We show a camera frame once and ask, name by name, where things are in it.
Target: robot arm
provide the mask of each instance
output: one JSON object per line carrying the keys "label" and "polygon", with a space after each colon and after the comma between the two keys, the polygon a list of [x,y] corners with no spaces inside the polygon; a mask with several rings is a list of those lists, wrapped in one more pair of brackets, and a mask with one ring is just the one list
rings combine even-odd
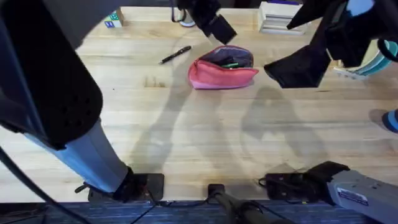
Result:
{"label": "robot arm", "polygon": [[[0,5],[0,125],[54,154],[85,180],[89,200],[163,196],[162,174],[137,175],[116,155],[100,123],[98,85],[74,51],[89,31],[127,0],[8,0]],[[217,0],[181,0],[206,36],[235,31]]]}
{"label": "robot arm", "polygon": [[382,223],[396,223],[398,187],[335,162],[322,163],[303,174],[267,174],[263,181],[273,200],[322,200]]}
{"label": "robot arm", "polygon": [[282,88],[318,87],[331,58],[341,60],[345,67],[360,66],[373,39],[379,39],[386,58],[398,62],[384,44],[384,40],[398,39],[398,1],[306,0],[287,28],[321,17],[307,46],[264,66]]}

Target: sticker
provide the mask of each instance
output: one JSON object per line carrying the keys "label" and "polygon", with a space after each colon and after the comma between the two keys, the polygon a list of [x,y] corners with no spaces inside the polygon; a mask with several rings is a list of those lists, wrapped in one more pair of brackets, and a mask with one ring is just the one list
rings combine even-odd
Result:
{"label": "sticker", "polygon": [[116,13],[112,13],[111,15],[109,15],[109,17],[111,18],[111,20],[119,20],[119,17]]}
{"label": "sticker", "polygon": [[105,21],[105,25],[107,28],[114,28],[113,22],[111,21]]}
{"label": "sticker", "polygon": [[360,203],[365,206],[369,206],[368,199],[361,194],[358,194],[358,193],[355,193],[355,192],[352,192],[349,190],[341,189],[339,187],[337,188],[337,192],[338,192],[338,195],[342,198],[345,198],[347,200],[352,200],[356,203]]}

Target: black mount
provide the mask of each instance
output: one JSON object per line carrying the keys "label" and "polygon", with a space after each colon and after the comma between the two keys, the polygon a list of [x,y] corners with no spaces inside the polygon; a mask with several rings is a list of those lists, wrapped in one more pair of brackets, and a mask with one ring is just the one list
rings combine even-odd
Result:
{"label": "black mount", "polygon": [[310,203],[322,200],[334,205],[327,183],[344,170],[349,170],[348,166],[328,161],[305,173],[266,174],[260,182],[266,182],[261,185],[267,189],[271,200],[301,200]]}
{"label": "black mount", "polygon": [[162,200],[164,194],[164,175],[163,174],[134,174],[129,167],[126,178],[114,193],[105,193],[101,190],[83,183],[75,190],[81,192],[85,188],[90,188],[88,192],[89,202],[133,202],[133,201],[152,201]]}

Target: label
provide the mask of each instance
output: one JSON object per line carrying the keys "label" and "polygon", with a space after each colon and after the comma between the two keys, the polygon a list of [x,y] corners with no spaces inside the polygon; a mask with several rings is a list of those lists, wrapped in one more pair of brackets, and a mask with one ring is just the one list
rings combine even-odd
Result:
{"label": "label", "polygon": [[358,193],[355,193],[355,192],[352,192],[352,191],[349,191],[346,189],[341,189],[339,187],[337,188],[337,192],[338,192],[338,195],[342,198],[345,198],[347,200],[352,200],[353,202],[360,203],[365,206],[369,206],[368,199],[361,194],[358,194]]}

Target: teal object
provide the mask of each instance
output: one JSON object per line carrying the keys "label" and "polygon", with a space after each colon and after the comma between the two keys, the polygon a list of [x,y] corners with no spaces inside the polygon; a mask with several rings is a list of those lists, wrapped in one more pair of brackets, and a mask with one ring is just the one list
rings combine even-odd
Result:
{"label": "teal object", "polygon": [[[390,42],[389,41],[389,48],[388,50],[394,55],[396,56],[398,54],[398,44],[395,42]],[[373,67],[372,69],[360,74],[360,75],[372,75],[374,73],[380,72],[381,70],[385,69],[388,67],[388,65],[391,64],[391,61],[387,58],[383,58],[382,61],[380,63],[378,63],[375,67]]]}
{"label": "teal object", "polygon": [[[390,43],[388,41],[385,41],[385,43],[386,43],[387,49],[389,49],[390,48]],[[357,73],[357,74],[362,75],[365,72],[367,72],[367,71],[371,70],[372,68],[376,67],[378,64],[380,64],[383,61],[383,59],[385,59],[385,56],[381,52],[379,52],[378,55],[376,56],[376,58],[373,59],[369,64],[367,64],[365,67],[360,68],[360,69],[358,69],[358,70],[356,70],[354,72]]]}

